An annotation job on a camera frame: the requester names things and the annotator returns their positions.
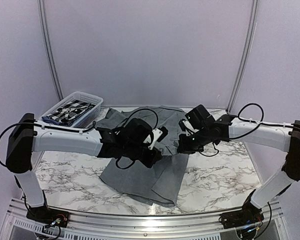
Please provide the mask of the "aluminium front rail frame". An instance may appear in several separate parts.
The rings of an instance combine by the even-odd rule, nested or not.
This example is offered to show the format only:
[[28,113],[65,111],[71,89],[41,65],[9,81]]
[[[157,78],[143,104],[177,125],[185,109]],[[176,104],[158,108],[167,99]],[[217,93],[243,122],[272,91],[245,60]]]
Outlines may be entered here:
[[12,199],[0,240],[289,240],[278,201],[261,211],[264,219],[249,225],[224,227],[223,211],[182,215],[120,215],[55,207],[58,226],[29,219],[24,201]]

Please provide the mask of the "aluminium corner post right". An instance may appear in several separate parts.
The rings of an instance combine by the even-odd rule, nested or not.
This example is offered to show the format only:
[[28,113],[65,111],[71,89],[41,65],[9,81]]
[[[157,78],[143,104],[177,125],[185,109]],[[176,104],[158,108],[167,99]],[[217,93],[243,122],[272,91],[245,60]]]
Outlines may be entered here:
[[254,36],[255,36],[259,5],[260,5],[259,0],[251,1],[251,10],[250,10],[250,16],[249,16],[249,21],[248,21],[245,42],[243,45],[243,51],[242,51],[241,59],[239,62],[238,70],[236,73],[234,85],[233,85],[233,88],[232,88],[232,91],[230,94],[230,98],[229,98],[229,101],[227,104],[227,108],[226,108],[226,111],[228,113],[230,113],[234,108],[236,99],[237,99],[239,91],[240,91],[241,84],[243,82],[247,61],[248,61],[248,58],[249,58],[249,55],[250,55],[250,52],[252,49],[253,40],[254,40]]

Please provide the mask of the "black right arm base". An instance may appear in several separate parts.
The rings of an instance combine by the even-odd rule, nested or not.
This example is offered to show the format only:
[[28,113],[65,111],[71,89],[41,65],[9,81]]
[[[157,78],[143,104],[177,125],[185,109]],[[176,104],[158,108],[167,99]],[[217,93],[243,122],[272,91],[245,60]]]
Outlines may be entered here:
[[220,215],[218,221],[224,229],[230,229],[260,223],[264,219],[262,209],[254,206],[249,196],[240,210],[224,212]]

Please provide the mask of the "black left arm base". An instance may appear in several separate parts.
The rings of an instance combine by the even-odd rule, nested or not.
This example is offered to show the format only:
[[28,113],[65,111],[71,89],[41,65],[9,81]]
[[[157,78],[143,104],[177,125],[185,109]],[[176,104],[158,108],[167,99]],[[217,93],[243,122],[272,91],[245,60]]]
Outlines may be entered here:
[[53,209],[48,206],[29,207],[26,217],[30,220],[43,223],[48,226],[60,226],[65,228],[68,225],[70,213],[59,209]]

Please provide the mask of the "white plastic laundry basket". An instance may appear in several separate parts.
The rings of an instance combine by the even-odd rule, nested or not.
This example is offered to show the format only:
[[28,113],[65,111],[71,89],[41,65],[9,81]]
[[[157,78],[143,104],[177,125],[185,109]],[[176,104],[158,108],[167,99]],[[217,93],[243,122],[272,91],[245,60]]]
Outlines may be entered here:
[[100,112],[102,97],[76,91],[47,110],[39,119],[45,123],[73,128],[84,128]]

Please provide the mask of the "black white plaid shirt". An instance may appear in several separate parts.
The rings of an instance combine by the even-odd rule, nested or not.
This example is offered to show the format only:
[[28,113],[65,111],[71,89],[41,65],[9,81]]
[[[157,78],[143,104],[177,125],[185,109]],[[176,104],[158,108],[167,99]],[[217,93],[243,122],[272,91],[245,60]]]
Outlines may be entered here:
[[92,103],[80,100],[73,100],[67,103],[65,106],[61,106],[52,113],[49,113],[45,116],[60,118],[62,121],[69,121],[69,126],[65,127],[70,127],[77,119],[79,119],[81,116],[83,116],[95,106],[96,105]]

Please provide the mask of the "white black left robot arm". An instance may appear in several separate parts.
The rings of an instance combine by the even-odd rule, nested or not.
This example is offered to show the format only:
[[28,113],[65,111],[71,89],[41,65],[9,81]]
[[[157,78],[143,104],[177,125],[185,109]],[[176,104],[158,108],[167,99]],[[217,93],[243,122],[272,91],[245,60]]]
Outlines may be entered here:
[[53,219],[43,190],[32,168],[34,152],[66,152],[86,154],[104,159],[130,159],[151,168],[162,159],[155,144],[164,131],[152,127],[140,118],[132,118],[126,125],[113,129],[96,127],[73,128],[55,126],[36,120],[32,113],[11,126],[5,166],[17,179],[34,215],[43,223]]

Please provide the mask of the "blue patterned folded shirt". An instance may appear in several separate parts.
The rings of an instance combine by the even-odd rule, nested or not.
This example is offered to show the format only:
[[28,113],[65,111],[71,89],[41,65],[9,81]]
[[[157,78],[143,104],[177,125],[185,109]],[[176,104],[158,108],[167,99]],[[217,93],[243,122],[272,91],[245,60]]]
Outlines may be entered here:
[[41,120],[45,123],[53,124],[53,125],[57,125],[57,126],[69,126],[70,125],[69,121],[62,121],[60,118],[53,118],[50,116],[42,116]]

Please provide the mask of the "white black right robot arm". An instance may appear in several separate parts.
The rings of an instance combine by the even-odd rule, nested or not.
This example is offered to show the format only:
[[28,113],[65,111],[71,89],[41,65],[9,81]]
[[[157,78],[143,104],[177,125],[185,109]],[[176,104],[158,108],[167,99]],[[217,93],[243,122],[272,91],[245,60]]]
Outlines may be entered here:
[[257,210],[264,207],[276,196],[281,195],[293,183],[300,181],[300,121],[293,123],[271,123],[260,120],[240,119],[231,114],[224,114],[213,119],[206,126],[196,125],[191,117],[187,120],[195,129],[194,133],[181,134],[178,140],[178,153],[194,154],[203,151],[208,144],[219,142],[242,142],[247,147],[265,150],[283,157],[274,158],[274,171],[262,185],[254,190],[245,200],[238,212],[237,219],[248,224],[257,216]]

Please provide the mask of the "grey long sleeve shirt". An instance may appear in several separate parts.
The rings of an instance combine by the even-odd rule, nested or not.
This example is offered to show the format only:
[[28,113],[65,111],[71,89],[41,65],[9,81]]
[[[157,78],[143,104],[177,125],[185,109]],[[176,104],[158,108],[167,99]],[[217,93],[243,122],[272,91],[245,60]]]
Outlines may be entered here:
[[182,109],[169,106],[139,107],[128,112],[110,108],[97,126],[113,129],[125,124],[126,119],[139,118],[152,127],[165,127],[168,134],[155,144],[162,153],[162,159],[152,168],[136,161],[125,169],[131,163],[129,158],[123,157],[119,166],[116,166],[115,159],[111,159],[99,176],[100,180],[117,192],[144,204],[174,207],[189,161],[188,154],[177,152],[179,135],[182,134],[179,121],[185,115]]

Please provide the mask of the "aluminium corner post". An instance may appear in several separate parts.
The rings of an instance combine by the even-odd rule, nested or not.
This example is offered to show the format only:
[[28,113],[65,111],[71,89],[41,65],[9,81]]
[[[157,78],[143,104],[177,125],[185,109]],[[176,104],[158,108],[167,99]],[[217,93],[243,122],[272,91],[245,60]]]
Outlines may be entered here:
[[245,42],[243,45],[243,51],[242,51],[241,59],[239,62],[238,70],[236,73],[234,85],[233,85],[233,88],[232,88],[232,91],[230,94],[230,98],[229,98],[229,101],[227,104],[227,108],[226,108],[226,111],[228,113],[230,113],[234,108],[236,99],[237,99],[239,91],[240,91],[241,84],[243,82],[247,61],[248,61],[248,58],[249,58],[249,55],[250,55],[250,52],[252,49],[253,40],[254,40],[254,36],[255,36],[259,5],[260,5],[259,0],[251,1],[251,10],[250,10],[250,16],[249,16],[249,21],[248,21]]
[[44,48],[47,56],[47,63],[52,77],[52,83],[54,86],[54,90],[56,96],[59,101],[61,101],[64,96],[61,88],[61,83],[58,76],[58,71],[53,55],[53,49],[51,45],[50,33],[49,33],[49,25],[48,25],[48,16],[47,16],[47,9],[46,9],[46,1],[45,0],[38,0],[38,11],[39,11],[39,19],[42,31],[42,37],[44,42]]

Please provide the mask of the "aluminium corner post left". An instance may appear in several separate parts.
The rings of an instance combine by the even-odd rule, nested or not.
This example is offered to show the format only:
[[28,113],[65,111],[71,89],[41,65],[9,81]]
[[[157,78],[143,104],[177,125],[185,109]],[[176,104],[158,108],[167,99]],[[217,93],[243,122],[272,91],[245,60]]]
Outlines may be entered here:
[[52,77],[52,83],[54,86],[54,90],[56,96],[59,101],[61,101],[64,96],[61,88],[61,83],[58,76],[58,71],[53,55],[53,49],[51,45],[50,33],[49,33],[49,25],[48,25],[48,16],[47,16],[47,9],[46,9],[46,1],[45,0],[38,0],[38,11],[39,11],[39,19],[42,31],[42,37],[44,42],[44,48],[47,56],[47,63]]

